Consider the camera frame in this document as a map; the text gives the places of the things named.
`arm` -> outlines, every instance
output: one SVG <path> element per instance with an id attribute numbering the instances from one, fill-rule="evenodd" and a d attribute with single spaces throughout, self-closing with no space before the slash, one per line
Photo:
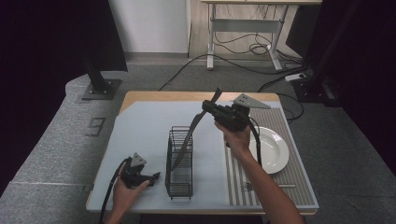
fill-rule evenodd
<path id="1" fill-rule="evenodd" d="M 242 165 L 271 223 L 303 223 L 289 196 L 265 173 L 250 153 L 249 127 L 242 132 L 232 133 L 217 122 L 215 125 L 224 132 L 224 140 L 230 145 L 233 156 Z"/>
<path id="2" fill-rule="evenodd" d="M 113 189 L 113 209 L 107 216 L 105 221 L 106 224 L 119 224 L 125 213 L 131 208 L 136 200 L 137 196 L 149 185 L 149 181 L 143 182 L 135 189 L 128 189 L 125 183 L 120 179 L 120 175 L 117 177 L 117 182 Z"/>

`human hand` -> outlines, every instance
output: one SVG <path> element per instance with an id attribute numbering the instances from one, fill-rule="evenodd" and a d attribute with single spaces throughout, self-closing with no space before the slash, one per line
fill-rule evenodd
<path id="1" fill-rule="evenodd" d="M 248 149 L 250 144 L 250 128 L 248 126 L 242 132 L 233 133 L 217 121 L 215 125 L 224 133 L 224 141 L 229 144 L 231 152 L 237 160 L 240 161 L 246 156 L 251 156 L 250 150 Z"/>
<path id="2" fill-rule="evenodd" d="M 134 189 L 128 189 L 120 174 L 124 169 L 125 164 L 120 168 L 117 182 L 113 189 L 113 209 L 109 214 L 105 223 L 120 223 L 123 215 L 131 208 L 137 196 L 149 185 L 149 180 L 146 180 Z"/>

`white wall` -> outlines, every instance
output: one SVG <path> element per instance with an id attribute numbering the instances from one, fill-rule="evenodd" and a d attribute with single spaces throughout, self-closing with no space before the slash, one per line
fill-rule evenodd
<path id="1" fill-rule="evenodd" d="M 124 52 L 187 53 L 189 2 L 109 0 Z"/>

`black wire dish rack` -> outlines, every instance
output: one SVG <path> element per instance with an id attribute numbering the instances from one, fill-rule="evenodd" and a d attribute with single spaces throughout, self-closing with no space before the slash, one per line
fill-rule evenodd
<path id="1" fill-rule="evenodd" d="M 192 196 L 192 136 L 183 159 L 172 171 L 189 129 L 188 126 L 174 126 L 169 132 L 165 186 L 171 200 L 176 197 L 191 199 Z"/>

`white plate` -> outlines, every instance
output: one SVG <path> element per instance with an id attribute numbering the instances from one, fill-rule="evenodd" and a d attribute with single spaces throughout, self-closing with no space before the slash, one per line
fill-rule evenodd
<path id="1" fill-rule="evenodd" d="M 276 132 L 260 128 L 260 141 L 262 143 L 262 169 L 267 174 L 281 171 L 289 161 L 289 148 L 285 140 Z M 250 135 L 249 149 L 257 160 L 256 139 L 253 133 Z"/>

